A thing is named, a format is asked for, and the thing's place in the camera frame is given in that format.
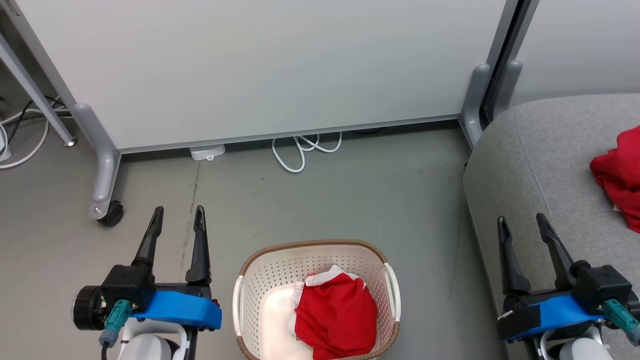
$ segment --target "gray ottoman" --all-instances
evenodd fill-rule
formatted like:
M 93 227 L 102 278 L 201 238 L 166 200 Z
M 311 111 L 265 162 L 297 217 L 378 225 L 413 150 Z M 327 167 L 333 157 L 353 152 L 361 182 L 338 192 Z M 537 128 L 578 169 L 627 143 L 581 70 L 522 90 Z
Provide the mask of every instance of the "gray ottoman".
M 502 311 L 496 219 L 505 216 L 524 274 L 534 290 L 553 288 L 554 271 L 540 239 L 536 214 L 544 213 L 574 260 L 613 265 L 640 293 L 640 234 L 596 184 L 589 163 L 616 147 L 622 131 L 640 125 L 640 95 L 590 95 L 529 102 L 489 125 L 476 145 L 464 187 L 490 280 Z M 615 360 L 638 360 L 620 331 L 606 329 Z M 511 360 L 524 346 L 508 346 Z

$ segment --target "red garment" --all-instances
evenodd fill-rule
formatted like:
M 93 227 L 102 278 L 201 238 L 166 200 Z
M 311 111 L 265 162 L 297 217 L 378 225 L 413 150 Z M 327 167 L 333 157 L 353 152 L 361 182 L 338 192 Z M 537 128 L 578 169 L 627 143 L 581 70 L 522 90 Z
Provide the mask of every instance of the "red garment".
M 640 126 L 618 135 L 618 148 L 593 159 L 589 167 L 622 210 L 629 229 L 640 233 Z
M 376 344 L 378 307 L 359 278 L 305 286 L 296 315 L 296 335 L 314 348 L 314 360 L 368 354 Z

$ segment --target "whiteboard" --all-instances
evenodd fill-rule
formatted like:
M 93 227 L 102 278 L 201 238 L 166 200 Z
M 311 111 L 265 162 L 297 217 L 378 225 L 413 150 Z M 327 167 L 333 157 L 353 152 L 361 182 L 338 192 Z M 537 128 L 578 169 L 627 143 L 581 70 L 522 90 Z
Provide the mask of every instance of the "whiteboard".
M 460 112 L 505 0 L 15 0 L 119 149 Z
M 541 0 L 516 59 L 523 66 L 510 106 L 640 92 L 640 1 Z

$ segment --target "metal pole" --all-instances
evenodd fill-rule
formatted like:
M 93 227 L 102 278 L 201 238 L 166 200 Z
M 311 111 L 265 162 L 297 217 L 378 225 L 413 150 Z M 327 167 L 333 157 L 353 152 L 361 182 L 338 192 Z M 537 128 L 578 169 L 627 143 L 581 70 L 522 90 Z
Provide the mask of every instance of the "metal pole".
M 33 102 L 40 108 L 43 115 L 51 123 L 51 126 L 58 132 L 62 140 L 65 142 L 66 147 L 70 147 L 76 144 L 77 138 L 71 136 L 67 131 L 65 125 L 60 121 L 58 114 L 51 108 L 49 101 L 42 95 L 40 89 L 33 81 L 27 70 L 22 66 L 20 60 L 15 55 L 9 43 L 0 34 L 0 59 L 9 68 L 9 71 L 18 79 L 18 82 L 25 89 L 27 94 L 32 98 Z

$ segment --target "white plastic basket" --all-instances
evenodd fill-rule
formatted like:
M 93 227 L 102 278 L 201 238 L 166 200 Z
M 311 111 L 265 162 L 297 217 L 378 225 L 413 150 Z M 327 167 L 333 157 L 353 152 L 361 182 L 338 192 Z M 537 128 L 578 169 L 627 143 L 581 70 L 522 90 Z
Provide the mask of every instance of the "white plastic basket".
M 370 354 L 375 359 L 396 340 L 400 326 L 400 291 L 384 255 L 358 240 L 318 240 L 268 247 L 242 267 L 233 298 L 237 342 L 249 360 L 311 360 L 312 349 L 289 330 L 294 284 L 332 265 L 356 274 L 378 305 L 378 334 Z

